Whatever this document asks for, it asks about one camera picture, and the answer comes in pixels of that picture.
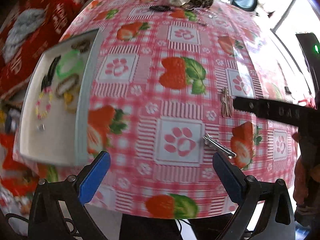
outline pink checkered tablecloth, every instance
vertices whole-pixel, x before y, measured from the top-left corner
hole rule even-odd
[[[236,209],[202,136],[237,152],[246,175],[293,184],[297,145],[289,125],[254,114],[221,114],[221,92],[286,100],[287,80],[252,16],[215,2],[209,15],[154,12],[168,0],[94,0],[62,39],[100,28],[88,118],[90,161],[111,168],[91,204],[160,218],[208,217]],[[207,27],[196,21],[206,21]],[[57,168],[59,179],[79,170]]]

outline brown hair clip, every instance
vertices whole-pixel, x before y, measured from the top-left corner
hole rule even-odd
[[[86,52],[90,47],[90,41],[89,40],[83,40],[83,41],[80,41],[76,44],[72,44],[71,45],[71,48],[72,49],[76,49],[76,50],[79,50],[80,53],[84,53]]]
[[[60,92],[60,88],[61,86],[63,86],[65,83],[67,83],[69,80],[74,79],[73,83],[70,84],[69,87],[67,87],[64,91]],[[56,89],[56,97],[57,98],[63,98],[63,94],[66,92],[71,91],[77,84],[79,83],[79,75],[76,73],[73,73],[72,75],[68,76],[67,78],[65,78],[64,80],[62,80]]]

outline red fabric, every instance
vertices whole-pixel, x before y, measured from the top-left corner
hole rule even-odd
[[[4,170],[18,170],[26,171],[29,170],[28,167],[22,163],[18,163],[12,159],[14,135],[13,134],[0,134],[0,144],[7,149],[7,155],[2,163],[2,168]]]
[[[21,178],[0,179],[3,187],[9,190],[13,196],[25,196],[27,193],[32,193],[36,190],[39,178],[30,178],[30,181],[25,181]]]
[[[13,59],[5,65],[0,52],[0,96],[10,98],[27,87],[31,74],[41,54],[57,44],[60,37],[79,13],[87,0],[20,0],[19,9],[0,33],[0,49],[18,15],[28,8],[46,11],[45,22],[32,33],[20,47]]]

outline paw print pattern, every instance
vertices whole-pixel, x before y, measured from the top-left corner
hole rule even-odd
[[[115,77],[120,77],[122,74],[129,71],[125,58],[115,58],[112,63],[108,63],[106,67],[106,75],[114,75]]]
[[[196,143],[190,138],[192,138],[192,132],[189,128],[184,127],[180,129],[174,127],[172,128],[172,134],[164,136],[167,142],[164,145],[164,149],[169,153],[178,152],[178,155],[181,157],[187,156],[196,147]]]
[[[246,95],[248,95],[251,91],[250,85],[246,83],[246,80],[243,80],[239,75],[234,78],[233,83],[235,84],[235,89],[238,91],[243,91]]]
[[[194,35],[191,34],[191,31],[183,30],[183,29],[179,29],[175,31],[174,35],[179,38],[184,38],[185,40],[191,40],[192,38],[195,37]]]
[[[284,141],[284,137],[283,136],[279,136],[278,137],[278,140],[276,142],[276,150],[277,152],[280,152],[281,154],[284,153],[284,150],[285,150],[285,141]]]

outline black hair clip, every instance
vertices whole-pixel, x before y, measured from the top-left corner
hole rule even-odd
[[[171,7],[167,5],[153,5],[150,6],[149,9],[156,12],[172,11]]]
[[[50,87],[52,84],[52,79],[54,76],[54,72],[56,70],[57,64],[59,62],[59,60],[61,59],[61,55],[58,57],[55,57],[50,65],[50,68],[48,70],[48,74],[44,75],[42,82],[41,82],[41,91],[46,88],[46,87]]]

